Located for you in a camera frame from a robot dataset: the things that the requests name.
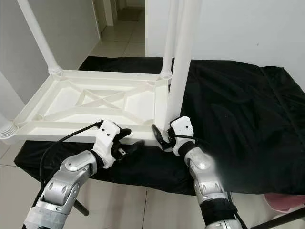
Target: metal rod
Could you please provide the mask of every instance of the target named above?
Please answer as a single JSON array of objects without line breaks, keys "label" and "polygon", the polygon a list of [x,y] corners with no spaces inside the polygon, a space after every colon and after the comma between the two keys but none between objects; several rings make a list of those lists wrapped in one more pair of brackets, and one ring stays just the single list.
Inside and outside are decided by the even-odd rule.
[{"label": "metal rod", "polygon": [[169,129],[169,123],[180,116],[201,1],[184,1],[164,130]]},{"label": "metal rod", "polygon": [[175,46],[176,24],[178,19],[179,1],[170,0],[170,10],[167,25],[166,43],[163,56],[163,65],[161,70],[161,77],[168,79],[172,76],[172,61],[173,50]]},{"label": "metal rod", "polygon": [[276,227],[276,226],[279,226],[279,225],[282,225],[285,223],[289,223],[291,221],[294,221],[294,220],[302,218],[302,217],[305,217],[305,208],[301,208],[299,210],[293,211],[293,212],[288,213],[279,218],[262,223],[255,227],[252,227],[251,229],[269,229],[269,228],[273,228],[273,227]]},{"label": "metal rod", "polygon": [[39,46],[39,49],[43,55],[44,60],[48,65],[48,70],[50,74],[61,73],[62,68],[57,64],[53,53],[44,37],[42,30],[37,22],[37,19],[33,13],[33,10],[28,2],[28,0],[17,0],[21,11],[27,21],[29,28]]},{"label": "metal rod", "polygon": [[89,215],[89,210],[87,208],[85,208],[85,206],[83,204],[81,204],[78,200],[75,201],[74,207],[84,216]]}]

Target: floor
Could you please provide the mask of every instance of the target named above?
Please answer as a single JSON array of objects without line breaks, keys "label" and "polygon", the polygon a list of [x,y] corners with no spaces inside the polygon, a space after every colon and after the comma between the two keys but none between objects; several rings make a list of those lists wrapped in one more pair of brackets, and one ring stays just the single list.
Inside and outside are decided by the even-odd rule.
[{"label": "floor", "polygon": [[139,21],[117,21],[102,32],[102,40],[90,56],[145,57],[145,13]]},{"label": "floor", "polygon": [[[104,57],[145,56],[145,19],[118,21],[107,27],[91,55]],[[39,189],[39,183],[13,163],[23,142],[6,146],[0,142],[0,229],[19,229]],[[169,194],[146,187],[118,185],[90,179],[78,200],[89,210],[84,217],[75,209],[65,229],[202,229],[203,219],[196,197]],[[233,200],[247,226],[273,218],[261,195],[233,193]],[[301,219],[276,229],[303,229]]]}]

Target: wall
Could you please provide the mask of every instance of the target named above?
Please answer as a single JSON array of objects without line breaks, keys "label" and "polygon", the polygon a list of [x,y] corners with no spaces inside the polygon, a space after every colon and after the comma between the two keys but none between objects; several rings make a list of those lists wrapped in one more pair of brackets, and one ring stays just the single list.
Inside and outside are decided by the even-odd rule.
[{"label": "wall", "polygon": [[[163,56],[168,9],[147,1],[146,56]],[[303,0],[205,0],[193,58],[282,66],[305,90],[304,21]]]},{"label": "wall", "polygon": [[145,7],[145,0],[126,0],[126,5],[129,7]]},{"label": "wall", "polygon": [[[77,69],[99,40],[92,1],[30,0],[30,4],[58,63]],[[24,103],[48,77],[16,0],[0,0],[0,70]]]}]

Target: black cloth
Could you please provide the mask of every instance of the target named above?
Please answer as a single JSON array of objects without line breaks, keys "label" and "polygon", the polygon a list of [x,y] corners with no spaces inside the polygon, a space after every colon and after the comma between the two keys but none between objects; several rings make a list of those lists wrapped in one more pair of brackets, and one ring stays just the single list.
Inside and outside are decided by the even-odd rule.
[{"label": "black cloth", "polygon": [[[88,57],[80,70],[159,73],[161,67],[161,58]],[[283,68],[191,61],[182,115],[190,117],[194,136],[208,142],[204,149],[214,157],[227,191],[305,194],[304,114],[305,94]],[[39,179],[40,158],[50,144],[27,141],[16,165]],[[46,169],[91,148],[63,143]],[[182,158],[151,146],[124,163],[99,169],[93,178],[194,194]]]}]

